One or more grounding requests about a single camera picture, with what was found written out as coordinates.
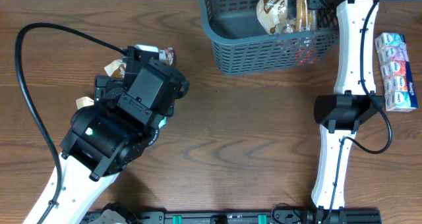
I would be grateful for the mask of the orange biscuit roll pack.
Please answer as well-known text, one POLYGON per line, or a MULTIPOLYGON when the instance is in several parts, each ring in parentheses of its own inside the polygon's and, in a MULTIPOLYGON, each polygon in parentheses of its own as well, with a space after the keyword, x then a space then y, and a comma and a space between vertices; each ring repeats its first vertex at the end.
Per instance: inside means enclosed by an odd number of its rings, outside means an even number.
MULTIPOLYGON (((317 29, 317 11, 309 9, 309 0, 296 0, 296 32, 308 32, 317 29)), ((305 65, 314 49, 310 46, 311 37, 306 37, 303 45, 295 53, 298 65, 305 65)))

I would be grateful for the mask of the dark grey plastic basket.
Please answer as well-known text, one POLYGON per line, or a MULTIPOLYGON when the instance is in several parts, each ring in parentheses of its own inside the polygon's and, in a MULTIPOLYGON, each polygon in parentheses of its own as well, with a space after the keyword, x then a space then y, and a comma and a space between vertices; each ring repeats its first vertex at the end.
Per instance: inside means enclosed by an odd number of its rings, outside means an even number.
POLYGON ((224 75, 310 65, 338 43, 335 11, 319 10, 314 30, 271 36, 256 16, 258 1, 198 0, 202 27, 224 75))

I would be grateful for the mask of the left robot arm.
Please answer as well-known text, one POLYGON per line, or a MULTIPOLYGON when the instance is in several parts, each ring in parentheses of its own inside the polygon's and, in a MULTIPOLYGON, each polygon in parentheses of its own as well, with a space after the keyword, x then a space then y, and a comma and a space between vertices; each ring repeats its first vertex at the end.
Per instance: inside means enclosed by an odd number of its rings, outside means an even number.
POLYGON ((126 166, 157 139, 189 82, 156 46, 134 45, 118 77, 97 75, 94 102, 81 107, 60 144, 53 172, 25 223, 78 223, 126 166))

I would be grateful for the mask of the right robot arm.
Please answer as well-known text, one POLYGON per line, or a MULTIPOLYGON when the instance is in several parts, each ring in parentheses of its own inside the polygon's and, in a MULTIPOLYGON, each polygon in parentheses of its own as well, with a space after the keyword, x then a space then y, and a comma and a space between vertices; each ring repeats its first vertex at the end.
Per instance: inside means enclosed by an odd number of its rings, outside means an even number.
POLYGON ((318 96, 314 118, 320 126, 318 173, 311 192, 311 208, 302 223, 380 223, 374 209, 347 210, 344 184, 353 146, 373 154, 355 139, 359 127, 380 114, 383 96, 376 94, 373 76, 374 21, 380 0, 320 0, 336 11, 340 33, 339 68, 334 93, 318 96))

